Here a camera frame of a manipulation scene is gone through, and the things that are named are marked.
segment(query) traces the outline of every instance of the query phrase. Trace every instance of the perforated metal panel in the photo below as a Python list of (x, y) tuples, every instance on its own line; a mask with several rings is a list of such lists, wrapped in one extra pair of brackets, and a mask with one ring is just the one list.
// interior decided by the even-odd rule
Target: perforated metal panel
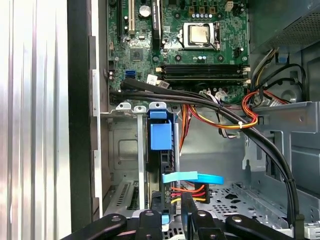
[(271, 46), (310, 45), (320, 40), (320, 12), (315, 12), (293, 23), (270, 40)]

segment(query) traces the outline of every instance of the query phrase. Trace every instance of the aluminum panel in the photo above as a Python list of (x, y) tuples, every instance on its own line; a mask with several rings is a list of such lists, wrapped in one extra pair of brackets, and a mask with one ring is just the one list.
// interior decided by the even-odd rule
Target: aluminum panel
[(61, 239), (71, 232), (67, 2), (0, 9), (0, 239)]

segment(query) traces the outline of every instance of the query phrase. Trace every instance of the green circuit board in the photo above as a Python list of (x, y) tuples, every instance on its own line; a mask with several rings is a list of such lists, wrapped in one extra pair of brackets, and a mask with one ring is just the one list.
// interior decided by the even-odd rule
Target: green circuit board
[[(207, 0), (205, 13), (203, 11), (204, 0), (186, 0), (185, 7), (181, 9), (179, 4), (170, 5), (169, 0), (162, 1), (162, 39), (164, 46), (154, 49), (152, 40), (152, 18), (141, 18), (139, 10), (141, 0), (135, 0), (134, 35), (121, 30), (121, 38), (117, 35), (116, 7), (108, 6), (108, 60), (114, 62), (114, 72), (112, 80), (108, 81), (109, 87), (118, 90), (122, 80), (125, 78), (126, 70), (136, 71), (136, 78), (139, 81), (146, 81), (149, 74), (156, 75), (156, 68), (161, 63), (178, 64), (228, 64), (247, 65), (248, 59), (248, 36), (247, 36), (247, 9), (240, 14), (234, 15), (233, 11), (226, 11), (226, 0)], [(129, 15), (128, 0), (122, 0), (122, 28), (128, 26), (124, 17)], [(190, 7), (194, 6), (194, 15), (190, 13)], [(177, 35), (184, 23), (215, 23), (219, 22), (220, 50), (184, 50)], [(235, 57), (234, 50), (241, 48), (241, 54)], [(199, 62), (199, 56), (205, 56), (206, 60)], [(243, 88), (239, 86), (229, 86), (228, 92), (231, 96), (237, 97), (243, 93)]]

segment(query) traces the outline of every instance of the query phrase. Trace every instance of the black cable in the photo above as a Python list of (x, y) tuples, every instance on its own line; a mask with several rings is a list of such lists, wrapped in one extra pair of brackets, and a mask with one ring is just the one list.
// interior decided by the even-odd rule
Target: black cable
[(299, 67), (299, 69), (301, 71), (302, 100), (309, 101), (309, 83), (307, 81), (306, 71), (302, 66), (300, 66), (299, 64), (296, 64), (296, 63), (291, 63), (291, 64), (285, 65), (285, 66), (277, 69), (276, 71), (271, 73), (269, 76), (267, 76), (265, 79), (263, 79), (257, 86), (254, 86), (251, 91), (254, 92), (260, 88), (263, 88), (264, 84), (266, 84), (268, 81), (270, 81), (274, 76), (276, 76), (280, 72), (282, 72), (288, 68), (292, 68), (292, 67)]
[[(199, 105), (203, 107), (207, 107), (213, 109), (215, 111), (219, 110), (219, 113), (223, 115), (226, 119), (231, 121), (234, 124), (237, 124), (239, 121), (246, 123), (246, 121), (240, 116), (236, 115), (233, 111), (221, 107), (219, 104), (214, 102), (210, 102), (205, 99), (199, 99), (189, 96), (181, 96), (181, 95), (163, 95), (163, 94), (154, 94), (148, 92), (113, 92), (113, 95), (125, 98), (125, 99), (136, 99), (143, 101), (165, 101), (168, 103), (175, 104), (187, 104), (187, 105)], [(288, 194), (288, 222), (289, 224), (295, 225), (296, 216), (300, 213), (299, 210), (299, 200), (297, 194), (296, 184), (293, 181), (293, 175), (290, 171), (289, 165), (286, 162), (286, 159), (282, 155), (282, 153), (277, 149), (277, 147), (269, 141), (264, 135), (258, 132), (254, 127), (243, 128), (242, 131), (250, 137), (275, 163), (275, 165), (279, 168), (281, 175), (285, 179), (285, 184), (287, 186), (287, 194)]]

